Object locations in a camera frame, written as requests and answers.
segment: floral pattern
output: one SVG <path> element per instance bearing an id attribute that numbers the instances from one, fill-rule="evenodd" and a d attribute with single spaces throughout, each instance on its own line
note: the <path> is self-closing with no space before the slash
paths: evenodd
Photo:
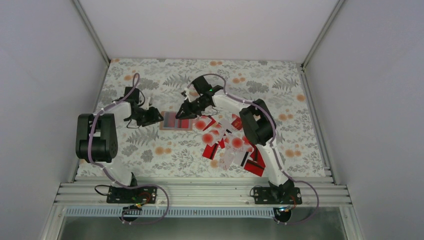
<path id="1" fill-rule="evenodd" d="M 98 109 L 124 95 L 132 85 L 134 73 L 140 73 L 137 86 L 160 112 L 177 112 L 184 97 L 181 92 L 196 77 L 217 73 L 227 79 L 227 90 L 249 100 L 263 99 L 275 119 L 277 147 L 287 172 L 294 177 L 325 176 L 324 164 L 316 141 L 303 86 L 294 62 L 196 60 L 196 59 L 113 59 L 100 94 Z M 211 85 L 223 85 L 221 79 L 207 76 Z M 217 121 L 232 121 L 232 113 L 218 108 Z M 119 151 L 116 156 L 137 176 L 144 177 L 257 177 L 242 167 L 219 167 L 202 157 L 203 131 L 160 130 L 159 123 L 126 128 L 116 126 Z M 78 176 L 103 176 L 100 168 L 80 161 Z"/>

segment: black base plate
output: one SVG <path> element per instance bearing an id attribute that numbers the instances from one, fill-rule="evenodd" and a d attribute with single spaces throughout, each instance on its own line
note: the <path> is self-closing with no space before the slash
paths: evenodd
<path id="1" fill-rule="evenodd" d="M 298 187 L 294 187 L 293 190 L 288 193 L 289 196 L 294 197 L 297 205 L 302 204 L 302 195 L 298 197 L 298 194 L 300 193 L 301 193 L 301 190 Z M 262 205 L 271 205 L 271 204 L 272 205 L 278 205 L 278 204 L 294 205 L 295 204 L 291 197 L 288 197 L 287 200 L 284 200 L 282 202 L 277 201 L 271 195 L 271 188 L 265 187 L 265 186 L 255 186 L 253 188 L 253 197 L 254 197 L 254 204 L 262 204 Z"/>
<path id="2" fill-rule="evenodd" d="M 143 193 L 150 194 L 150 200 L 148 204 L 154 204 L 156 202 L 156 195 L 158 194 L 158 189 L 155 186 L 145 186 L 137 189 L 126 189 L 123 187 L 109 187 L 109 192 L 107 194 L 106 202 L 108 204 L 138 204 L 143 203 L 143 200 L 146 200 L 148 195 Z"/>

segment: wall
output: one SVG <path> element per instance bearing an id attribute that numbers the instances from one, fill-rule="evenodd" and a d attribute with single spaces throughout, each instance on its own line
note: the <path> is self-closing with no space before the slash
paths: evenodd
<path id="1" fill-rule="evenodd" d="M 109 57 L 302 62 L 337 0 L 80 0 Z"/>
<path id="2" fill-rule="evenodd" d="M 306 67 L 366 239 L 422 239 L 424 2 L 347 1 Z"/>
<path id="3" fill-rule="evenodd" d="M 0 233 L 38 239 L 106 64 L 70 0 L 0 3 Z"/>

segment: gray wall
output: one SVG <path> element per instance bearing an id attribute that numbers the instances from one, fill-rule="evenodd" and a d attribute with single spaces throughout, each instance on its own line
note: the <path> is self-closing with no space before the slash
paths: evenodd
<path id="1" fill-rule="evenodd" d="M 348 0 L 306 68 L 370 240 L 424 238 L 423 12 L 419 0 Z"/>
<path id="2" fill-rule="evenodd" d="M 0 3 L 0 233 L 38 239 L 105 63 L 70 0 Z"/>

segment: robotic arm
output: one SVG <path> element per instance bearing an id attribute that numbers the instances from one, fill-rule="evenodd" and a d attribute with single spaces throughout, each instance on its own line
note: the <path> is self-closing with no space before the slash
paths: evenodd
<path id="1" fill-rule="evenodd" d="M 233 114 L 238 114 L 243 126 L 244 135 L 253 145 L 256 145 L 265 163 L 265 171 L 269 178 L 269 192 L 272 202 L 290 202 L 290 196 L 299 192 L 295 188 L 294 182 L 283 174 L 284 166 L 278 149 L 273 146 L 273 132 L 275 122 L 272 119 L 267 105 L 262 99 L 257 99 L 249 103 L 247 100 L 237 99 L 224 91 L 222 86 L 212 87 L 206 79 L 201 76 L 191 83 L 199 97 L 193 99 L 188 93 L 188 88 L 182 93 L 185 96 L 176 118 L 194 119 L 202 115 L 202 112 L 209 106 L 221 107 Z"/>

